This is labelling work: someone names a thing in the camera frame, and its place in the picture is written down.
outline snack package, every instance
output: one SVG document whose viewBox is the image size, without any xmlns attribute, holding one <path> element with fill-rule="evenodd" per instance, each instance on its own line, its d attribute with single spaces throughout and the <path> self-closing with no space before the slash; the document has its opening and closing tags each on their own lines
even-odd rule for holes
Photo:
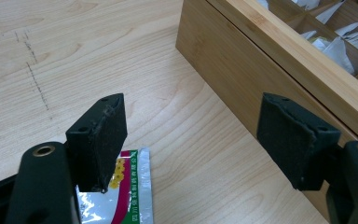
<svg viewBox="0 0 358 224">
<path fill-rule="evenodd" d="M 152 224 L 149 149 L 122 151 L 109 190 L 77 192 L 82 223 Z"/>
</svg>

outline wooden table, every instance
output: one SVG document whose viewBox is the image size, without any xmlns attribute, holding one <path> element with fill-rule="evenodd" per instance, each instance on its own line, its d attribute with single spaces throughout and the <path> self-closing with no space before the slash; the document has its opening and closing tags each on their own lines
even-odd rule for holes
<svg viewBox="0 0 358 224">
<path fill-rule="evenodd" d="M 182 2 L 0 1 L 0 180 L 124 92 L 156 223 L 325 223 L 175 48 Z"/>
</svg>

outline wood grain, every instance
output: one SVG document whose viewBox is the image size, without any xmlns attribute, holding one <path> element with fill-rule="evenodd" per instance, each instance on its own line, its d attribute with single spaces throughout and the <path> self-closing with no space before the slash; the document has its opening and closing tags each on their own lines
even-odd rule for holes
<svg viewBox="0 0 358 224">
<path fill-rule="evenodd" d="M 156 223 L 325 223 L 175 49 L 182 3 L 0 0 L 0 179 L 124 92 Z"/>
<path fill-rule="evenodd" d="M 301 86 L 358 134 L 358 80 L 255 0 L 208 0 Z"/>
</svg>

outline colorful packet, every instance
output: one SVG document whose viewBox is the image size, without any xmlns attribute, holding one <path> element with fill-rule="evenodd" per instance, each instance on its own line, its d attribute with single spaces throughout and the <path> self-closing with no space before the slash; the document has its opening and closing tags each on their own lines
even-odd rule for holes
<svg viewBox="0 0 358 224">
<path fill-rule="evenodd" d="M 122 151 L 105 194 L 77 192 L 82 223 L 153 223 L 149 154 L 149 148 Z"/>
</svg>

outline wooden box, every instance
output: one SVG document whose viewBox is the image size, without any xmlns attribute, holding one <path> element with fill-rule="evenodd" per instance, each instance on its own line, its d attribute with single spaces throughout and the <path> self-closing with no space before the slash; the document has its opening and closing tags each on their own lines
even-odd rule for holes
<svg viewBox="0 0 358 224">
<path fill-rule="evenodd" d="M 269 9 L 256 0 L 185 0 L 176 47 L 253 135 L 262 93 L 271 92 L 339 128 L 343 146 L 358 140 L 358 49 L 345 43 L 352 76 L 300 35 L 312 29 L 334 38 L 358 21 L 350 0 L 327 24 L 315 20 L 337 2 L 306 11 L 291 0 L 269 0 Z M 328 219 L 326 189 L 305 194 Z"/>
</svg>

